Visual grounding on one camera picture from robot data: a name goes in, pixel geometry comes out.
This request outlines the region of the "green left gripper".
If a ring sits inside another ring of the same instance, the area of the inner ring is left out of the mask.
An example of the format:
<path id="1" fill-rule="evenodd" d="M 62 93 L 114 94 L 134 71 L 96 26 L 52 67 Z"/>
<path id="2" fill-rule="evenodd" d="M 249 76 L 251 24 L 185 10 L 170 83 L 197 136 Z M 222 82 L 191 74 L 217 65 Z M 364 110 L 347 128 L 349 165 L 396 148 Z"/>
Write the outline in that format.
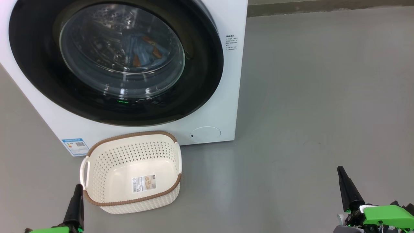
<path id="1" fill-rule="evenodd" d="M 26 228 L 25 233 L 84 233 L 84 200 L 81 184 L 77 184 L 74 189 L 62 224 L 42 229 Z"/>

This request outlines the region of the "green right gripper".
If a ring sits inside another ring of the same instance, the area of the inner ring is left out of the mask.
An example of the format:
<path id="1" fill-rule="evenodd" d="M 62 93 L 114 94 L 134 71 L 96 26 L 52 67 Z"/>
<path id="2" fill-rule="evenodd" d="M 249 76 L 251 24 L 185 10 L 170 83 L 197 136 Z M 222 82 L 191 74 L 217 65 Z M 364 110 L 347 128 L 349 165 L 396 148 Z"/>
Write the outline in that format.
<path id="1" fill-rule="evenodd" d="M 365 205 L 343 166 L 337 167 L 343 214 L 335 233 L 414 233 L 414 205 Z"/>

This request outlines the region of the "black-rimmed glass washer door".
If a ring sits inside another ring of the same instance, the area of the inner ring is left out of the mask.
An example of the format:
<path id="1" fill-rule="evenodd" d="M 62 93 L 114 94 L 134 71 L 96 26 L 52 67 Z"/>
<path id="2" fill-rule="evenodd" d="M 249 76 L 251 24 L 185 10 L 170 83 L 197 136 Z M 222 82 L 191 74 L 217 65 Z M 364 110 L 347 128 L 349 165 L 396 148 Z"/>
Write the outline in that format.
<path id="1" fill-rule="evenodd" d="M 151 98 L 120 99 L 84 84 L 60 51 L 60 32 L 81 9 L 124 4 L 144 9 L 177 34 L 185 53 L 179 80 Z M 45 97 L 75 115 L 104 124 L 151 126 L 179 120 L 216 91 L 223 46 L 213 20 L 195 0 L 17 0 L 6 27 L 11 51 L 26 79 Z"/>

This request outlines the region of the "blue garment orange animal print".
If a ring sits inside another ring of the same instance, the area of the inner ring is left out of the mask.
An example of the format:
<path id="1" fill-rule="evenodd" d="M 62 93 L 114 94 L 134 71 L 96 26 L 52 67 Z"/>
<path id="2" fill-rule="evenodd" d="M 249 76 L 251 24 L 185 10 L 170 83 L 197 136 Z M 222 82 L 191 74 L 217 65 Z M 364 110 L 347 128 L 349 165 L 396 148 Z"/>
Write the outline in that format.
<path id="1" fill-rule="evenodd" d="M 121 39 L 125 63 L 131 67 L 151 67 L 162 64 L 170 52 L 144 33 L 130 33 Z"/>

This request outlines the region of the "white front-load washing machine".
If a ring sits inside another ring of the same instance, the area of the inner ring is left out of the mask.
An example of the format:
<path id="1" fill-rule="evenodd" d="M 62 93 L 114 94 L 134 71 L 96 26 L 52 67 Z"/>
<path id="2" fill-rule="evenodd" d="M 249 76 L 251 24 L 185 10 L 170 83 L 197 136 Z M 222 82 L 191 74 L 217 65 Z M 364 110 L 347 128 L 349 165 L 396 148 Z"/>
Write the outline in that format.
<path id="1" fill-rule="evenodd" d="M 180 145 L 201 144 L 192 141 L 190 133 L 205 126 L 216 127 L 221 131 L 218 142 L 232 141 L 236 130 L 248 0 L 195 1 L 208 12 L 218 31 L 223 47 L 223 73 L 210 99 L 190 115 L 176 121 L 151 126 L 104 124 L 75 115 L 45 97 L 26 79 L 11 51 L 6 27 L 11 17 L 12 4 L 17 0 L 0 0 L 0 64 L 62 144 L 62 139 L 81 138 L 90 149 L 103 139 L 147 131 L 170 133 Z M 238 37 L 237 50 L 225 50 L 226 35 Z"/>

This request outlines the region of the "stainless steel washing machine drum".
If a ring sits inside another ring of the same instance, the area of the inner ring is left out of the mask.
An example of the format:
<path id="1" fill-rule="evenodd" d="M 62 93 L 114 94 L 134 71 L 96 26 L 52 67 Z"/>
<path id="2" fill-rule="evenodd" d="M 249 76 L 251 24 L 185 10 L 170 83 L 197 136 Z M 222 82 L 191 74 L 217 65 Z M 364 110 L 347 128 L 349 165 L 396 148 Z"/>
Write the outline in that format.
<path id="1" fill-rule="evenodd" d="M 144 33 L 170 54 L 160 65 L 125 63 L 121 39 Z M 60 32 L 60 51 L 84 84 L 120 99 L 145 99 L 167 91 L 181 77 L 185 53 L 177 34 L 157 16 L 135 6 L 97 4 L 71 16 Z"/>

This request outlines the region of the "cream basket with brown rim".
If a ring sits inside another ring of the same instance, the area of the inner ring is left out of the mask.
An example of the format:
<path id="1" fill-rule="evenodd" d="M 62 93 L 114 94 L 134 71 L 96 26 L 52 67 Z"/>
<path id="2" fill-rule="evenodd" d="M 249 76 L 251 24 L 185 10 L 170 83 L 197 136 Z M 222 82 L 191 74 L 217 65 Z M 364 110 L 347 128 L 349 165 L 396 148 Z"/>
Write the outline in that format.
<path id="1" fill-rule="evenodd" d="M 133 193 L 132 178 L 156 175 L 157 188 Z M 115 136 L 96 143 L 80 167 L 83 198 L 110 214 L 148 211 L 171 204 L 180 192 L 181 149 L 164 131 Z"/>

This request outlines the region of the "blue energy label sticker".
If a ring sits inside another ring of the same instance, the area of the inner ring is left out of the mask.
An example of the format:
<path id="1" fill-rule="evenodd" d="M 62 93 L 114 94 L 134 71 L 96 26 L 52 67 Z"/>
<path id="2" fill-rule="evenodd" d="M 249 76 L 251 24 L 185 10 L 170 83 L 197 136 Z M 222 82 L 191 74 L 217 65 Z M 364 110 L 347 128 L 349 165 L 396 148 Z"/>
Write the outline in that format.
<path id="1" fill-rule="evenodd" d="M 62 139 L 63 144 L 71 153 L 72 156 L 84 156 L 89 152 L 89 147 L 83 139 Z"/>

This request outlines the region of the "paper basket label sticker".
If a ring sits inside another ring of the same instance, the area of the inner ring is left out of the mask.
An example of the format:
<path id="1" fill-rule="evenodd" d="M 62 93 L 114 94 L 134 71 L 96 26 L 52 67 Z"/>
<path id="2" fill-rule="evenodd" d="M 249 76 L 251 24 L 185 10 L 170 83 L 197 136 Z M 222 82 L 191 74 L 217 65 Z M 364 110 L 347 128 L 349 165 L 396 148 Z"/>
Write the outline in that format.
<path id="1" fill-rule="evenodd" d="M 133 193 L 146 192 L 157 188 L 156 175 L 146 175 L 132 178 Z"/>

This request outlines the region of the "round white filter cover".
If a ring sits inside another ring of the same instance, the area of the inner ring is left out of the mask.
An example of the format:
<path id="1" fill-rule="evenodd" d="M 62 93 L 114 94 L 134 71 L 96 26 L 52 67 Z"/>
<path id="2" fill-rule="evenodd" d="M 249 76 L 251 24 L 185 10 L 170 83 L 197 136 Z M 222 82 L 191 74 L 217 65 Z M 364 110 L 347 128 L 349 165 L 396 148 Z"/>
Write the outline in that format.
<path id="1" fill-rule="evenodd" d="M 196 143 L 218 142 L 221 131 L 216 127 L 205 126 L 193 130 L 190 139 Z"/>

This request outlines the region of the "small black text sticker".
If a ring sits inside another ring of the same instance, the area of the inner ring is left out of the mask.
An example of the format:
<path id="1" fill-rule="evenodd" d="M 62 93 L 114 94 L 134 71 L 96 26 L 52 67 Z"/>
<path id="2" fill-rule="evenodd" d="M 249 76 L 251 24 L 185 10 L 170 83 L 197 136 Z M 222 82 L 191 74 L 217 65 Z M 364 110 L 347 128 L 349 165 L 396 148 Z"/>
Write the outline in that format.
<path id="1" fill-rule="evenodd" d="M 226 35 L 226 41 L 224 43 L 224 48 L 226 51 L 237 50 L 238 47 L 238 37 L 236 35 Z"/>

